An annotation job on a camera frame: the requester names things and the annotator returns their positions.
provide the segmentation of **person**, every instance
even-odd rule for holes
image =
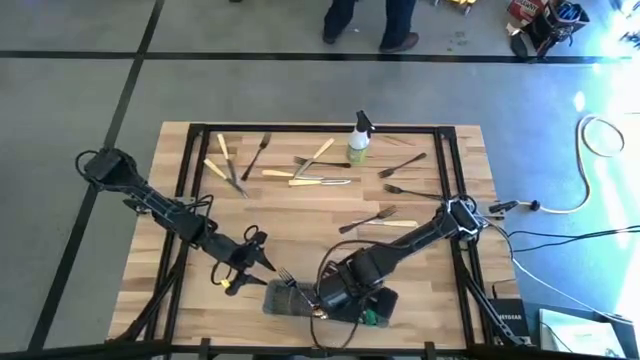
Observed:
[[[420,39],[411,32],[411,16],[416,0],[386,0],[387,26],[380,43],[380,52],[385,54],[409,50]],[[333,0],[324,17],[322,40],[327,44],[336,42],[353,17],[356,0]]]

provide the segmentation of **wooden tabletop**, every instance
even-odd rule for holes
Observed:
[[[160,133],[149,180],[166,196],[175,191],[188,127],[189,123],[166,122]],[[456,131],[468,193],[478,201],[495,200],[480,127],[456,126]],[[253,158],[262,135],[256,132],[224,133],[238,177]],[[363,166],[339,169],[313,165],[305,172],[349,178],[352,179],[349,185],[291,188],[285,178],[262,176],[264,169],[294,172],[294,155],[310,157],[331,137],[335,143],[319,161],[345,162],[348,134],[273,133],[271,143],[260,156],[251,177],[243,184],[249,199],[243,199],[208,169],[202,177],[200,195],[211,193],[215,196],[211,218],[218,223],[218,231],[243,241],[245,229],[258,225],[269,235],[266,254],[271,262],[276,267],[285,267],[298,281],[312,282],[322,256],[330,246],[343,239],[391,242],[411,230],[365,225],[340,235],[338,227],[370,217],[390,205],[396,205],[398,212],[389,220],[415,220],[424,224],[431,220],[439,205],[414,195],[387,193],[382,188],[383,184],[392,184],[415,191],[441,193],[434,138],[427,134],[374,134]],[[426,152],[427,157],[390,178],[378,178],[378,171],[398,165],[420,152]],[[448,150],[445,154],[450,182],[455,189],[451,155]],[[210,139],[207,157],[228,174],[215,135]],[[164,235],[164,230],[149,216],[139,218],[110,337],[124,331],[151,297]],[[347,246],[337,251],[335,258],[340,259],[355,248]],[[506,243],[494,230],[486,229],[482,233],[478,248],[485,286],[514,277]],[[265,287],[247,285],[238,295],[228,297],[222,287],[213,286],[210,283],[213,263],[214,260],[202,251],[189,252],[174,343],[195,345],[201,338],[210,337],[215,345],[312,345],[308,319],[263,314]],[[260,265],[250,272],[267,281],[277,278],[275,273]],[[226,268],[221,266],[218,277],[224,273]],[[422,348],[425,341],[433,341],[441,349],[465,347],[448,241],[436,242],[402,262],[386,280],[386,285],[400,296],[389,327],[361,326],[350,347]],[[513,282],[500,284],[499,292],[506,297],[518,296]],[[482,341],[477,307],[471,297],[469,302],[476,339]],[[162,316],[159,324],[164,325]],[[320,340],[325,345],[337,346],[344,341],[351,326],[324,322],[318,329]]]

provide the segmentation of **white cable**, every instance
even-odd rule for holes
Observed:
[[[586,129],[589,126],[589,124],[592,124],[592,123],[595,123],[595,122],[601,122],[603,124],[608,125],[610,128],[612,128],[618,134],[618,136],[620,136],[620,149],[618,149],[617,151],[615,151],[613,153],[606,154],[606,153],[603,153],[601,151],[596,150],[591,145],[591,143],[589,142],[589,139],[587,138]],[[582,202],[578,206],[574,207],[573,209],[557,210],[557,209],[546,208],[546,207],[540,205],[538,210],[546,212],[546,213],[550,213],[550,214],[572,214],[572,213],[577,212],[578,210],[582,209],[587,204],[587,201],[589,201],[589,199],[591,198],[591,182],[589,181],[589,178],[587,177],[587,174],[584,171],[584,162],[582,160],[582,146],[580,144],[581,142],[587,147],[587,149],[589,149],[589,151],[591,151],[595,155],[601,156],[601,157],[606,157],[606,158],[618,155],[619,153],[622,152],[622,150],[624,150],[624,146],[625,146],[624,134],[613,123],[611,123],[611,122],[609,122],[607,120],[604,120],[600,116],[594,115],[594,114],[587,115],[587,116],[583,117],[582,119],[580,119],[580,121],[578,121],[578,123],[576,124],[576,157],[577,157],[577,161],[578,161],[578,171],[580,172],[580,177],[582,178],[582,181],[584,182],[584,185],[585,185],[585,188],[586,188],[586,194],[584,196],[584,199],[582,200]],[[517,200],[517,201],[518,201],[518,205],[525,205],[525,206],[528,206],[528,207],[531,207],[531,205],[532,205],[532,202],[519,201],[519,200]]]
[[[498,233],[500,233],[500,235],[502,235],[502,237],[504,238],[504,240],[505,240],[505,241],[507,242],[507,244],[509,245],[509,249],[511,250],[511,242],[509,241],[509,235],[507,234],[507,232],[506,232],[502,227],[500,227],[499,225],[497,225],[497,224],[493,223],[493,222],[492,222],[492,221],[490,221],[489,219],[485,219],[485,221],[489,224],[489,226],[490,226],[490,227],[494,228],[496,231],[498,231]],[[613,316],[611,316],[611,315],[607,315],[606,313],[604,313],[604,312],[602,312],[602,311],[600,311],[600,310],[597,310],[596,308],[593,308],[593,307],[591,307],[591,306],[589,306],[589,305],[587,305],[587,304],[583,303],[582,301],[580,301],[580,300],[578,300],[578,299],[574,298],[573,296],[571,296],[571,295],[569,295],[569,294],[566,294],[566,293],[564,293],[563,291],[558,290],[558,289],[556,289],[555,287],[553,287],[553,286],[551,286],[551,285],[547,284],[546,282],[544,282],[543,280],[541,280],[540,278],[538,278],[537,276],[535,276],[535,275],[533,275],[531,272],[529,272],[529,270],[525,269],[525,268],[524,268],[524,266],[520,265],[520,263],[518,262],[518,260],[516,260],[516,259],[513,257],[513,253],[511,253],[511,254],[510,254],[510,259],[511,259],[511,262],[512,262],[515,266],[517,266],[517,267],[518,267],[518,269],[520,269],[520,270],[521,270],[523,273],[525,273],[527,276],[529,276],[530,278],[532,278],[532,279],[533,279],[533,280],[535,280],[536,282],[538,282],[538,283],[540,283],[540,284],[542,284],[542,285],[546,286],[547,288],[549,288],[549,289],[551,289],[551,290],[553,290],[553,291],[557,292],[558,294],[560,294],[560,295],[562,295],[562,296],[566,297],[567,299],[572,300],[572,301],[574,301],[575,303],[580,304],[580,305],[582,305],[583,307],[585,307],[585,308],[587,308],[587,309],[589,309],[589,310],[591,310],[591,311],[595,312],[596,314],[599,314],[599,315],[601,315],[601,316],[603,316],[603,317],[605,317],[605,318],[607,318],[607,319],[609,319],[609,320],[616,321],[616,322],[619,322],[619,323],[622,323],[622,324],[629,324],[629,325],[633,324],[631,321],[624,320],[624,319],[618,319],[618,318],[615,318],[615,317],[613,317]]]
[[[523,273],[527,274],[527,275],[528,275],[530,278],[532,278],[533,280],[535,280],[535,281],[537,281],[538,283],[540,283],[540,284],[542,284],[542,285],[546,286],[547,288],[549,288],[549,289],[551,289],[551,290],[553,290],[553,291],[557,292],[558,294],[560,294],[560,295],[562,295],[562,296],[566,297],[567,299],[572,300],[572,301],[574,301],[575,303],[577,303],[577,304],[580,304],[580,305],[584,306],[585,308],[587,308],[587,309],[589,309],[589,310],[593,311],[594,313],[599,314],[599,315],[601,315],[601,316],[604,316],[605,318],[607,318],[607,319],[609,319],[609,320],[616,321],[616,322],[619,322],[619,323],[622,323],[622,324],[629,324],[629,325],[633,324],[633,323],[632,323],[631,321],[629,321],[629,320],[624,320],[624,319],[618,319],[618,318],[615,318],[615,317],[613,317],[613,316],[607,315],[607,314],[603,313],[602,311],[599,311],[599,310],[597,310],[597,309],[595,309],[595,308],[593,308],[593,307],[591,307],[591,306],[589,306],[589,305],[587,305],[587,304],[583,303],[582,301],[580,301],[580,300],[578,300],[578,299],[574,298],[573,296],[568,295],[568,294],[566,294],[566,293],[564,293],[564,292],[562,292],[562,291],[560,291],[560,290],[556,289],[555,287],[553,287],[553,286],[551,286],[551,285],[547,284],[546,282],[544,282],[544,281],[540,280],[538,277],[536,277],[535,275],[533,275],[532,273],[530,273],[530,272],[529,272],[529,270],[525,269],[525,268],[524,268],[524,266],[520,265],[520,263],[518,262],[518,260],[516,260],[516,259],[512,259],[511,261],[512,261],[512,262],[513,262],[513,263],[518,267],[518,269],[520,269]]]

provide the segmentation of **jeans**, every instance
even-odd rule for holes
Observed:
[[[353,18],[356,0],[333,0],[324,17],[324,36],[336,38]],[[400,46],[411,30],[411,16],[416,0],[387,0],[387,26],[380,48]]]

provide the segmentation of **fork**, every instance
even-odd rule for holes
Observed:
[[[302,165],[305,162],[307,162],[307,159],[305,158],[301,158],[299,156],[294,156],[293,157],[293,162],[298,164],[298,165]],[[335,166],[335,167],[341,167],[341,168],[345,168],[348,169],[351,167],[351,164],[349,163],[323,163],[323,162],[319,162],[319,161],[314,161],[314,164],[319,164],[319,165],[329,165],[329,166]]]
[[[404,163],[402,163],[402,164],[400,164],[400,165],[398,165],[398,166],[394,166],[394,167],[392,167],[392,168],[388,168],[388,169],[386,169],[386,170],[382,170],[382,171],[380,171],[380,172],[378,173],[378,176],[379,176],[381,179],[384,179],[384,178],[386,178],[386,177],[389,177],[389,176],[393,175],[393,173],[394,173],[396,170],[400,169],[401,167],[407,166],[407,165],[411,164],[411,163],[412,163],[412,162],[414,162],[414,161],[418,161],[418,160],[424,159],[424,158],[426,158],[426,157],[427,157],[427,154],[426,154],[426,153],[420,153],[420,154],[418,154],[418,156],[414,157],[413,159],[411,159],[411,160],[409,160],[409,161],[407,161],[407,162],[404,162]]]
[[[338,229],[338,231],[340,232],[340,234],[344,234],[346,232],[351,231],[353,228],[355,228],[356,226],[360,226],[364,223],[366,223],[367,221],[371,221],[371,220],[382,220],[382,219],[386,219],[389,216],[395,214],[395,212],[398,211],[398,208],[395,205],[389,206],[388,208],[381,210],[379,213],[377,213],[375,216],[372,216],[368,219],[364,219],[362,221],[358,221],[356,223],[353,224],[349,224],[349,225],[345,225],[342,226]]]
[[[302,295],[302,297],[307,301],[307,303],[309,304],[309,306],[311,306],[312,309],[315,309],[317,307],[317,305],[313,301],[311,301],[311,299],[309,299],[307,294],[305,294],[305,292],[302,291],[302,289],[300,289],[300,287],[298,286],[298,281],[296,281],[296,279],[294,279],[293,275],[291,275],[287,271],[287,269],[279,268],[278,269],[278,276],[280,276],[280,279],[282,279],[282,281],[284,281],[284,284],[287,285],[287,287],[294,288],[294,289],[298,290],[300,295]]]
[[[245,170],[244,174],[242,174],[242,177],[241,177],[242,181],[247,181],[247,179],[249,178],[249,174],[253,169],[253,165],[256,163],[256,160],[258,160],[258,155],[260,155],[262,150],[267,148],[270,141],[271,141],[271,133],[270,132],[264,133],[264,135],[262,136],[262,141],[260,141],[260,146],[258,147],[258,152],[256,153],[256,156],[253,157],[253,160],[251,160],[251,164],[249,164],[249,167],[247,168],[247,170]]]
[[[442,196],[440,196],[440,195],[426,194],[426,193],[421,193],[421,192],[417,192],[417,191],[405,190],[405,189],[399,188],[397,186],[389,185],[389,184],[384,184],[383,187],[384,187],[384,189],[386,191],[388,191],[388,192],[390,192],[392,194],[407,193],[407,194],[423,196],[423,197],[426,197],[427,199],[442,201]]]

